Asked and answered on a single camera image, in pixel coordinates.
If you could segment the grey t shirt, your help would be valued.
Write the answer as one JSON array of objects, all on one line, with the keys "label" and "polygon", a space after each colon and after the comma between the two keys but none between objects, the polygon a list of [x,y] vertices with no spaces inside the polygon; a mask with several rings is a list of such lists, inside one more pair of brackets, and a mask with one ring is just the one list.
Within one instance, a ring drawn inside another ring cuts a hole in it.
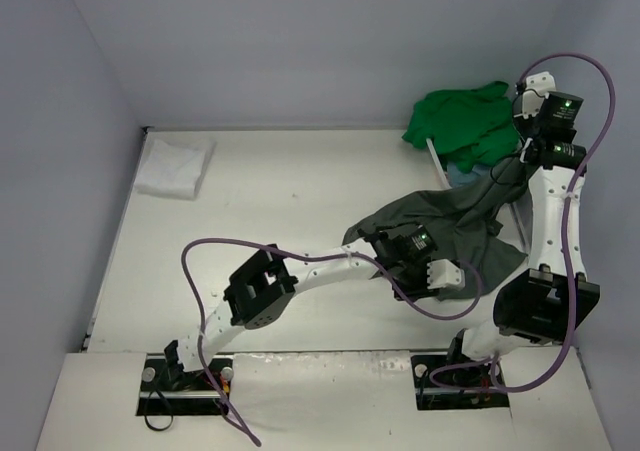
[{"label": "grey t shirt", "polygon": [[419,223],[433,237],[435,259],[462,260],[479,272],[483,293],[488,294],[516,271],[526,254],[502,241],[498,213],[527,190],[535,168],[512,158],[500,163],[491,175],[458,188],[414,191],[380,208],[351,226],[345,244],[388,228],[395,236],[401,225]]}]

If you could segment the white t shirt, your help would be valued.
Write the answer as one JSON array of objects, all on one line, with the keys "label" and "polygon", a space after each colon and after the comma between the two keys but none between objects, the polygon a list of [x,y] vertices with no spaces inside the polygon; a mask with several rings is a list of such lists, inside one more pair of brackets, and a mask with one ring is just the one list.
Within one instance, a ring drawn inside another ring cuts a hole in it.
[{"label": "white t shirt", "polygon": [[183,145],[156,139],[141,162],[134,189],[150,196],[195,200],[214,149],[211,140]]}]

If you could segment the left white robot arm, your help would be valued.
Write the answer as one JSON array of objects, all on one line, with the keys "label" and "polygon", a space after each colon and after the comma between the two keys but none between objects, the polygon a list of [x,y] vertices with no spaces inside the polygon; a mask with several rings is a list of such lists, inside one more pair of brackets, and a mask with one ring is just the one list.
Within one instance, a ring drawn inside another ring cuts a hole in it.
[{"label": "left white robot arm", "polygon": [[[229,277],[222,301],[206,313],[187,265],[189,251],[204,244],[253,248],[255,253]],[[422,225],[409,224],[363,234],[351,243],[320,253],[290,252],[275,244],[232,238],[202,238],[181,255],[183,273],[196,298],[200,322],[194,332],[164,349],[164,379],[175,389],[191,389],[200,371],[239,334],[273,324],[293,298],[345,281],[390,281],[394,297],[413,303],[429,294],[428,266],[437,245]]]}]

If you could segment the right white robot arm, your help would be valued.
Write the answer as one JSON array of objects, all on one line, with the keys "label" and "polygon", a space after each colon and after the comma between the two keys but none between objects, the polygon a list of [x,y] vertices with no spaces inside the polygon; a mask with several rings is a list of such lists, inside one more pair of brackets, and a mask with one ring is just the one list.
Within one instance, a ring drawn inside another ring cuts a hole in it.
[{"label": "right white robot arm", "polygon": [[479,361],[527,343],[561,343],[594,309],[600,288],[587,278],[580,246],[580,197],[587,155],[574,144],[582,98],[549,91],[535,111],[520,160],[534,168],[532,241],[526,269],[497,293],[491,318],[460,331],[442,359],[445,376],[464,383]]}]

